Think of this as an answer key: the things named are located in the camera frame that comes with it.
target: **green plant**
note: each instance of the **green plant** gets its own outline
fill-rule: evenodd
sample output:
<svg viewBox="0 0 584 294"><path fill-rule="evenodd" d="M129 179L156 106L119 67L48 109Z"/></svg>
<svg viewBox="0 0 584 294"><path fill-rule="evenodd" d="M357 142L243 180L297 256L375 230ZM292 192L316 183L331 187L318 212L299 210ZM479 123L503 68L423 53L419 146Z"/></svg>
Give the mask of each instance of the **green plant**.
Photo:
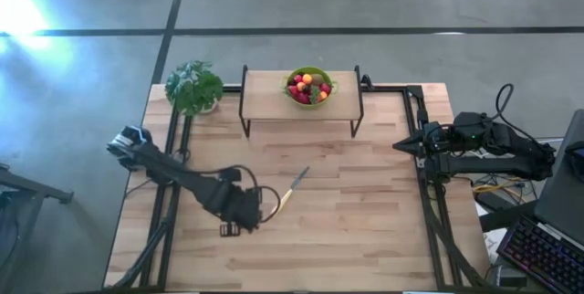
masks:
<svg viewBox="0 0 584 294"><path fill-rule="evenodd" d="M166 98L176 110L194 116L223 97L223 82L211 66L210 62L186 62L168 77Z"/></svg>

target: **wooden tabletop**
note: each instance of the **wooden tabletop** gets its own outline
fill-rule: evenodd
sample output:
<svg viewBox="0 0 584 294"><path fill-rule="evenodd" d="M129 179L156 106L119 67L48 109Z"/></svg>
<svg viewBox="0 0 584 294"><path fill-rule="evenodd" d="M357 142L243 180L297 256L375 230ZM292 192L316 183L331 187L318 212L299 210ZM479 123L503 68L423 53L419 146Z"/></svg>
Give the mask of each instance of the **wooden tabletop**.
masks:
<svg viewBox="0 0 584 294"><path fill-rule="evenodd" d="M360 117L357 73L328 71L335 81L330 97L317 109L302 109L283 94L292 70L249 70L245 77L243 116L246 120L336 120L351 121Z"/></svg>
<svg viewBox="0 0 584 294"><path fill-rule="evenodd" d="M452 122L445 85L422 86L430 119ZM408 136L402 96L365 93L363 102L355 139L342 121L278 121L252 123L248 140L235 94L197 117L189 143L193 169L242 163L280 194L307 165L310 171L281 213L240 237L219 237L219 219L183 189L167 290L435 289L412 157L391 147ZM163 86L153 86L143 126L159 147L170 113ZM142 173L133 174L129 189L143 180ZM250 179L242 185L251 185ZM147 184L126 198L106 284L117 281L143 249L154 196L155 185ZM265 200L274 201L267 194ZM484 273L489 263L469 183L449 183L446 200L456 244ZM155 258L153 272L157 268Z"/></svg>

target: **gray floor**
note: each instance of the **gray floor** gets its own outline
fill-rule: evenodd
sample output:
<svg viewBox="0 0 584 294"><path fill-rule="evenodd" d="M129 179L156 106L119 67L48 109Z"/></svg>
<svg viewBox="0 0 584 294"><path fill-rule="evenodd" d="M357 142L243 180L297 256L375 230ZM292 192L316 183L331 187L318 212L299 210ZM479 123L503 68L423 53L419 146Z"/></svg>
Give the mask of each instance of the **gray floor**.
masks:
<svg viewBox="0 0 584 294"><path fill-rule="evenodd" d="M164 28L171 5L0 0L10 11L0 30ZM262 26L584 26L584 0L182 0L177 21L181 28ZM43 207L17 293L99 288L128 178L105 144L123 125L140 123L161 42L0 38L0 162L75 191L73 205ZM487 113L500 86L512 82L507 118L550 137L562 136L584 105L582 50L584 35L570 34L174 37L162 80L189 59L213 61L225 82L239 82L243 64L359 64L377 82L446 82L454 112Z"/></svg>

